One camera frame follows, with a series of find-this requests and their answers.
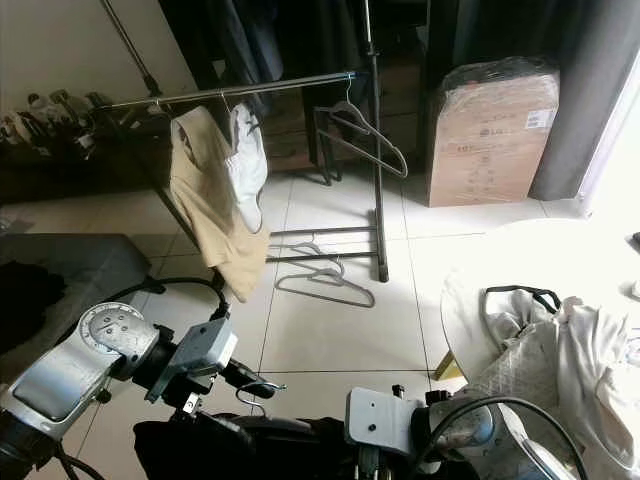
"metal clothes rail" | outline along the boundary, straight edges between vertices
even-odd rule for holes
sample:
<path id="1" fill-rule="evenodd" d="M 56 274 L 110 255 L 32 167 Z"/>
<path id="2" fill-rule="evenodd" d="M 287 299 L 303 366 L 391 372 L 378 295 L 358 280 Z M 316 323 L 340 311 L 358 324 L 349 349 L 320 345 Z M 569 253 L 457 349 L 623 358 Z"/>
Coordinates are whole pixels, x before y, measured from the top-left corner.
<path id="1" fill-rule="evenodd" d="M 371 21 L 370 21 L 370 12 L 369 12 L 369 0 L 363 0 L 363 14 L 365 18 L 365 28 L 364 28 L 364 36 L 365 42 L 367 46 L 367 56 L 369 58 L 369 78 L 370 78 L 370 90 L 369 90 L 369 110 L 371 112 L 371 124 L 372 126 L 379 130 L 380 128 L 380 89 L 378 84 L 378 64 L 377 64 L 377 55 L 378 53 L 375 50 L 373 37 L 371 34 Z M 303 77 L 297 78 L 293 80 L 281 80 L 276 82 L 267 82 L 261 84 L 253 84 L 246 86 L 236 86 L 236 87 L 225 87 L 225 88 L 217 88 L 212 90 L 203 90 L 199 92 L 183 94 L 183 95 L 174 95 L 174 96 L 153 96 L 144 99 L 132 100 L 127 102 L 116 103 L 112 105 L 105 105 L 99 107 L 97 110 L 100 111 L 112 111 L 116 109 L 137 109 L 142 107 L 147 107 L 151 105 L 171 105 L 175 103 L 182 102 L 197 102 L 202 100 L 207 100 L 211 98 L 225 98 L 236 95 L 248 95 L 253 93 L 260 92 L 271 92 L 277 90 L 285 90 L 290 88 L 300 88 L 300 87 L 308 87 L 312 85 L 324 85 L 335 82 L 343 82 L 349 81 L 350 79 L 356 78 L 361 75 L 360 72 L 340 72 L 340 73 L 331 73 L 327 75 L 317 75 L 311 77 Z M 123 142 L 127 142 L 127 134 L 119 128 L 117 122 L 112 122 L 118 132 L 119 136 L 123 140 Z M 373 151 L 376 158 L 381 158 L 381 143 L 380 139 L 376 138 L 373 143 Z M 198 248 L 197 239 L 191 230 L 190 226 L 185 222 L 185 220 L 180 215 L 180 212 L 176 209 L 172 200 L 167 195 L 163 185 L 158 182 L 158 180 L 154 177 L 148 169 L 145 168 L 145 163 L 140 155 L 134 151 L 132 152 L 137 160 L 137 163 L 142 167 L 144 173 L 146 174 L 151 186 L 155 190 L 156 194 L 160 197 L 160 200 L 164 203 L 169 212 L 176 219 L 184 233 L 187 237 L 193 242 L 193 244 Z M 329 152 L 329 157 L 325 154 L 325 165 L 327 163 L 333 162 L 333 155 Z M 304 234 L 329 234 L 329 233 L 352 233 L 352 232 L 371 232 L 375 233 L 375 248 L 368 251 L 361 252 L 349 252 L 349 253 L 335 253 L 335 254 L 323 254 L 323 255 L 303 255 L 303 256 L 292 256 L 292 257 L 270 257 L 267 258 L 266 261 L 268 263 L 271 262 L 288 262 L 292 260 L 322 260 L 322 259 L 331 259 L 331 258 L 356 258 L 356 257 L 371 257 L 377 259 L 378 264 L 378 278 L 381 282 L 387 282 L 389 280 L 389 268 L 387 264 L 387 252 L 386 252 L 386 244 L 385 244 L 385 235 L 384 235 L 384 214 L 383 214 L 383 202 L 382 202 L 382 168 L 379 165 L 375 165 L 374 167 L 374 195 L 375 195 L 375 215 L 371 225 L 366 227 L 335 227 L 335 228 L 321 228 L 321 229 L 303 229 L 303 230 L 285 230 L 279 232 L 273 232 L 272 236 L 283 236 L 283 235 L 304 235 Z"/>

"plastic wrap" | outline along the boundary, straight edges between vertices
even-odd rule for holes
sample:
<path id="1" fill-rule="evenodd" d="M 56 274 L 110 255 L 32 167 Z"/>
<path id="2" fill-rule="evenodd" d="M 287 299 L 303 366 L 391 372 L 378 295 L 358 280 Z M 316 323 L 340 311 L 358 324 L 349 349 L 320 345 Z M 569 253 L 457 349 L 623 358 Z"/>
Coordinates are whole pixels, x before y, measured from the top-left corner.
<path id="1" fill-rule="evenodd" d="M 526 198 L 558 101 L 559 74 L 537 58 L 449 73 L 434 103 L 429 206 Z"/>

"metal pole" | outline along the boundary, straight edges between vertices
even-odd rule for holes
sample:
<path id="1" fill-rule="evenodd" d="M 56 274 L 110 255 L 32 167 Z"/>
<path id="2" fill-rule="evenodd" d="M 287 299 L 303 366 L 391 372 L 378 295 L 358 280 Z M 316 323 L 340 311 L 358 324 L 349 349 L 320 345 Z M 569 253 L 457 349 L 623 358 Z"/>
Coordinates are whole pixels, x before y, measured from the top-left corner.
<path id="1" fill-rule="evenodd" d="M 369 101 L 371 108 L 371 115 L 373 117 L 373 127 L 376 130 L 380 130 L 380 85 L 378 83 L 378 52 L 375 50 L 373 43 L 373 35 L 371 33 L 371 12 L 369 10 L 369 0 L 364 0 L 364 15 L 365 15 L 365 37 L 367 39 L 367 55 L 369 56 L 371 65 L 371 83 L 372 83 L 372 95 Z M 380 139 L 375 139 L 375 156 L 379 160 L 382 157 L 382 146 Z M 376 198 L 376 243 L 378 252 L 378 278 L 381 282 L 389 281 L 389 266 L 387 264 L 387 247 L 384 238 L 384 213 L 383 213 L 383 198 L 382 198 L 382 167 L 375 165 L 373 169 L 374 173 L 374 188 Z"/>
<path id="2" fill-rule="evenodd" d="M 286 90 L 289 88 L 309 87 L 311 85 L 323 85 L 327 83 L 343 82 L 350 78 L 356 78 L 356 72 L 331 73 L 328 75 L 316 75 L 294 80 L 279 80 L 277 82 L 259 83 L 254 85 L 244 85 L 240 87 L 215 88 L 212 90 L 202 90 L 200 92 L 173 95 L 165 97 L 143 98 L 128 102 L 115 103 L 100 107 L 100 110 L 113 110 L 116 108 L 144 107 L 150 105 L 163 105 L 181 102 L 194 102 L 207 100 L 209 98 L 233 97 L 236 95 L 249 95 L 260 92 L 273 92 L 276 90 Z"/>
<path id="3" fill-rule="evenodd" d="M 118 32 L 118 35 L 120 35 L 120 38 L 124 43 L 124 46 L 127 48 L 127 50 L 129 51 L 129 55 L 131 55 L 131 58 L 133 59 L 133 62 L 138 67 L 138 70 L 140 70 L 140 74 L 142 75 L 144 84 L 149 89 L 149 95 L 152 95 L 154 97 L 158 95 L 162 95 L 162 92 L 158 87 L 158 82 L 156 82 L 155 78 L 153 78 L 153 75 L 151 75 L 151 72 L 149 72 L 149 70 L 147 69 L 147 66 L 142 61 L 140 54 L 136 50 L 136 47 L 133 45 L 133 42 L 129 38 L 127 31 L 124 29 L 124 26 L 120 21 L 120 18 L 118 18 L 118 14 L 113 9 L 113 6 L 109 2 L 109 0 L 100 0 L 100 4 L 104 8 L 104 10 L 107 12 L 107 15 L 109 16 L 109 20 L 111 20 L 111 23 L 113 24 L 116 31 Z"/>

